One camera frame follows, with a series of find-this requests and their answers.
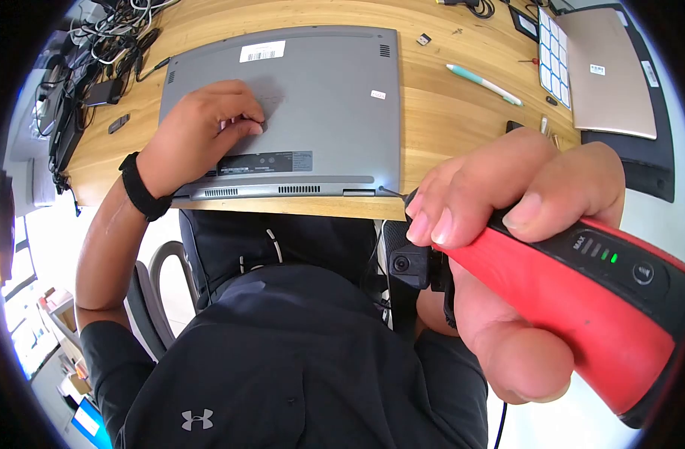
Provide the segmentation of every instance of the laptop vent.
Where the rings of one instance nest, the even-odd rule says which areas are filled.
[[[278,193],[319,193],[319,185],[281,185]]]
[[[205,196],[235,196],[238,194],[238,189],[208,189],[205,190]]]

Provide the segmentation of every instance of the person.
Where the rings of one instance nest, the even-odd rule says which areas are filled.
[[[164,198],[254,139],[264,120],[242,81],[207,85],[171,110],[134,167],[149,195]],[[621,162],[605,145],[559,152],[517,129],[433,168],[406,210],[407,237],[467,245],[493,209],[520,198],[504,223],[522,241],[582,216],[618,227],[624,193]],[[82,249],[76,317],[116,448],[486,448],[488,383],[510,404],[569,388],[571,348],[454,262],[457,330],[429,291],[417,302],[415,341],[390,330],[360,289],[375,246],[370,220],[181,211],[180,224],[205,307],[157,364],[123,308],[148,221],[122,179]]]

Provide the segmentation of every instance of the sticker sheet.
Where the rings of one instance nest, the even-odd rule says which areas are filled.
[[[571,110],[567,72],[567,36],[542,8],[539,13],[539,80],[543,88]]]

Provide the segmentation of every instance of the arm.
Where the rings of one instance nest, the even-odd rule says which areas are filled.
[[[186,95],[137,158],[143,184],[155,198],[175,192],[204,175],[240,138],[260,134],[263,120],[262,108],[239,80],[220,81]],[[88,229],[78,262],[79,330],[100,320],[130,329],[122,302],[147,227],[118,178]]]

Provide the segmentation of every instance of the wooden desk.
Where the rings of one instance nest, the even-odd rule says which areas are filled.
[[[532,128],[543,114],[562,149],[580,144],[571,112],[545,102],[538,67],[517,62],[537,56],[537,44],[512,24],[508,8],[489,20],[474,17],[465,6],[434,0],[183,0],[161,14],[162,29],[151,47],[143,73],[162,59],[210,42],[254,31],[302,25],[351,24],[393,28],[399,32],[402,94],[401,191],[414,189],[427,171],[449,157],[473,150],[504,134],[508,120]],[[518,9],[524,3],[514,0]],[[426,33],[432,41],[420,46]],[[477,84],[452,75],[456,63],[521,99],[518,107]],[[166,71],[129,85],[116,106],[98,108],[78,144],[68,174],[81,205],[97,205],[117,179],[123,158],[145,146],[158,126],[160,95]],[[131,121],[113,135],[107,128],[130,113]],[[263,198],[190,202],[187,208],[299,213],[403,220],[396,198]]]

